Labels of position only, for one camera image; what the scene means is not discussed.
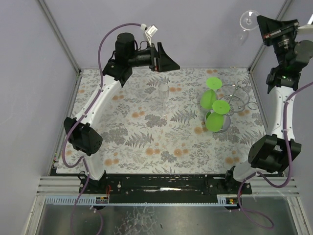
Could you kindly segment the clear wine glass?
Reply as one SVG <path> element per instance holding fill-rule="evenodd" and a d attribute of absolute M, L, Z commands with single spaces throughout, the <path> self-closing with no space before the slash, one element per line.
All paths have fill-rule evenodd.
<path fill-rule="evenodd" d="M 239 19 L 240 30 L 235 38 L 237 45 L 242 46 L 248 39 L 249 32 L 255 30 L 259 26 L 257 22 L 258 16 L 259 13 L 255 10 L 248 10 L 241 15 Z"/>
<path fill-rule="evenodd" d="M 165 116 L 168 114 L 167 101 L 169 98 L 169 85 L 166 83 L 160 84 L 158 94 L 160 99 L 159 114 Z"/>

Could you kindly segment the clear wine glass front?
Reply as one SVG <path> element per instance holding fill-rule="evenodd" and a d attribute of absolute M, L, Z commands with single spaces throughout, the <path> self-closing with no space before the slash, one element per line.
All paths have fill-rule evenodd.
<path fill-rule="evenodd" d="M 167 101 L 169 98 L 169 85 L 166 83 L 160 84 L 158 94 L 160 99 L 159 114 L 165 116 L 168 114 Z"/>

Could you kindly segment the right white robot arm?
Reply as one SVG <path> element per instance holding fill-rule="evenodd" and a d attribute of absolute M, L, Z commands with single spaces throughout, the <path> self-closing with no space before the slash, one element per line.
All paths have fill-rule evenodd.
<path fill-rule="evenodd" d="M 279 21 L 265 16 L 256 17 L 265 46 L 272 46 L 278 66 L 267 76 L 268 95 L 271 97 L 272 116 L 268 131 L 254 143 L 248 160 L 232 168 L 233 179 L 242 182 L 265 173 L 288 171 L 288 184 L 293 174 L 293 160 L 300 154 L 302 145 L 293 133 L 293 105 L 295 96 L 305 87 L 298 87 L 301 71 L 313 57 L 313 43 L 296 41 L 297 33 L 313 25 L 300 26 L 298 20 Z"/>

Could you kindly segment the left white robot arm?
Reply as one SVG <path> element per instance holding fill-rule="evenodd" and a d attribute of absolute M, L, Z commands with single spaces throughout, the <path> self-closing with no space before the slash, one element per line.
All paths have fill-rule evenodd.
<path fill-rule="evenodd" d="M 161 42 L 152 43 L 152 36 L 145 34 L 147 47 L 138 47 L 134 35 L 121 33 L 117 36 L 115 49 L 103 69 L 100 69 L 100 83 L 75 117 L 64 121 L 65 143 L 75 150 L 83 152 L 79 159 L 83 161 L 87 176 L 100 180 L 105 172 L 99 154 L 103 138 L 96 131 L 101 116 L 115 94 L 125 85 L 133 73 L 134 67 L 148 66 L 151 71 L 168 72 L 179 70 L 180 66 L 170 58 Z"/>

